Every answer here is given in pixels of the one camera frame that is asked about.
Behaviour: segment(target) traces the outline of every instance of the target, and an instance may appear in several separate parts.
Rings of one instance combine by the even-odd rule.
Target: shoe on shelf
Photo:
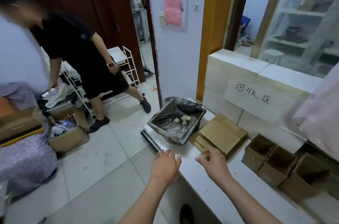
[[[188,204],[181,207],[179,221],[180,224],[194,224],[193,211]]]
[[[150,111],[151,111],[150,103],[147,102],[147,99],[146,99],[145,97],[142,97],[142,98],[143,98],[144,100],[143,100],[140,104],[141,104],[142,108],[144,108],[145,112],[146,112],[147,114],[149,114]]]
[[[109,119],[105,116],[101,121],[96,119],[95,123],[90,127],[90,133],[96,132],[102,126],[105,126],[109,123]]]

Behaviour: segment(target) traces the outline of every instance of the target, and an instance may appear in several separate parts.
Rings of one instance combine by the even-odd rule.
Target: forearm
[[[146,188],[132,205],[119,224],[152,224],[166,186],[150,180]]]
[[[218,186],[232,201],[245,224],[282,224],[235,179],[223,179]]]
[[[50,80],[57,82],[60,74],[60,69],[61,69],[61,58],[58,59],[50,59],[49,64],[50,64]]]
[[[106,63],[107,64],[111,63],[112,62],[111,55],[108,53],[107,47],[102,38],[97,33],[94,33],[91,40],[93,41],[95,47],[98,49],[99,53],[105,59]]]

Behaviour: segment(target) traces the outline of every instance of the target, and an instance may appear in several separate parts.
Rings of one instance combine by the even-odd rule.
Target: open cardboard box
[[[338,180],[326,165],[308,153],[279,188],[297,203],[322,191],[339,201]]]
[[[62,111],[52,113],[52,117],[56,121],[61,121],[64,120],[68,114],[74,114],[77,127],[60,136],[56,136],[48,140],[48,145],[52,147],[55,152],[61,154],[67,153],[88,142],[88,136],[85,131],[89,128],[89,126],[83,111],[76,107],[70,107]]]
[[[237,124],[218,114],[200,131],[194,133],[190,141],[200,151],[209,146],[219,149],[229,159],[243,144],[247,132]]]
[[[298,157],[295,154],[278,146],[261,166],[258,171],[258,176],[270,186],[276,187],[287,179],[297,161]]]
[[[258,134],[248,146],[245,147],[245,153],[241,161],[252,171],[258,172],[276,146],[276,143]]]
[[[36,107],[28,107],[21,111],[0,118],[0,141],[22,136],[25,133],[42,127],[42,112]]]

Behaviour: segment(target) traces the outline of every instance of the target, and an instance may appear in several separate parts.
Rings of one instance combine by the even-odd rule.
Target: wall switch
[[[167,27],[167,22],[166,22],[165,14],[164,13],[160,13],[159,14],[159,18],[160,18],[160,25],[163,26],[163,27]]]

